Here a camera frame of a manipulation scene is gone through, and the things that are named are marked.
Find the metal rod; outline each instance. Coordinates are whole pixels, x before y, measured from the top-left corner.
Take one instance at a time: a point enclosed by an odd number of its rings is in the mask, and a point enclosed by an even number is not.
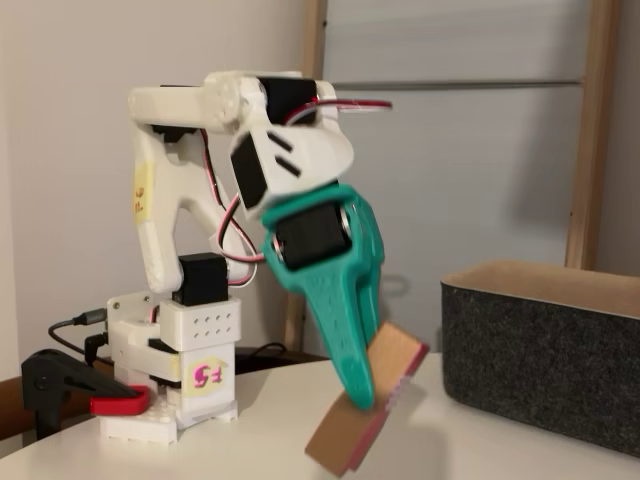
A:
[[[523,80],[523,81],[465,81],[465,82],[334,82],[336,90],[360,91],[446,91],[446,90],[499,90],[515,88],[553,88],[582,86],[575,80]]]

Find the white table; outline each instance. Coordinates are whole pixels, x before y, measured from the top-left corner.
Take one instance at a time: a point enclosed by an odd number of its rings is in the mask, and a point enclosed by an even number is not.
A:
[[[304,454],[341,390],[328,362],[242,375],[240,418],[161,447],[105,440],[93,419],[0,460],[11,480],[321,480]],[[640,460],[456,404],[429,355],[356,474],[367,480],[637,480]]]

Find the label sticker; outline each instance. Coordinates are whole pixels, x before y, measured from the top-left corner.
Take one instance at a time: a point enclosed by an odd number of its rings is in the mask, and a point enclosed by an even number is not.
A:
[[[229,367],[217,357],[205,357],[189,365],[187,369],[186,395],[200,397],[215,392],[226,381]]]
[[[136,166],[133,180],[133,215],[136,225],[151,219],[153,195],[153,163],[144,162]]]

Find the wooden frame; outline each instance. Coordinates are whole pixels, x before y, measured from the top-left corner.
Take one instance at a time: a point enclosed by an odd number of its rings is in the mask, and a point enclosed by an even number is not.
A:
[[[305,29],[306,76],[321,78],[327,0],[307,0]],[[591,0],[587,61],[573,197],[567,231],[565,265],[595,267],[600,230],[602,188],[609,137],[620,0]],[[285,325],[287,348],[301,348],[304,302],[289,296]]]
[[[591,0],[582,117],[565,265],[595,268],[620,0]]]
[[[322,77],[326,15],[327,0],[307,0],[302,74],[308,78]],[[284,345],[289,350],[303,350],[305,311],[304,297],[292,293],[287,295]]]

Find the white wall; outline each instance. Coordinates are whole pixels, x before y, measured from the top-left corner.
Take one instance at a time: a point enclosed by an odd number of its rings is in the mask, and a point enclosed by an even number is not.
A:
[[[640,2],[622,2],[598,270],[640,275]]]
[[[381,316],[434,349],[446,274],[564,263],[582,88],[557,82],[581,76],[587,25],[585,0],[329,1],[326,76],[394,103],[341,119],[344,180],[385,242]],[[311,325],[305,348],[319,343]]]
[[[0,381],[18,373],[18,328],[13,274],[13,228],[5,112],[5,69],[0,38]]]
[[[53,345],[51,323],[146,287],[130,206],[129,89],[299,68],[303,18],[299,0],[2,3],[21,358]],[[229,178],[226,142],[215,144],[214,166]],[[188,218],[179,229],[181,253],[208,249]],[[279,339],[285,297],[270,274],[239,296],[242,343]],[[77,342],[88,334],[74,330],[65,334]]]

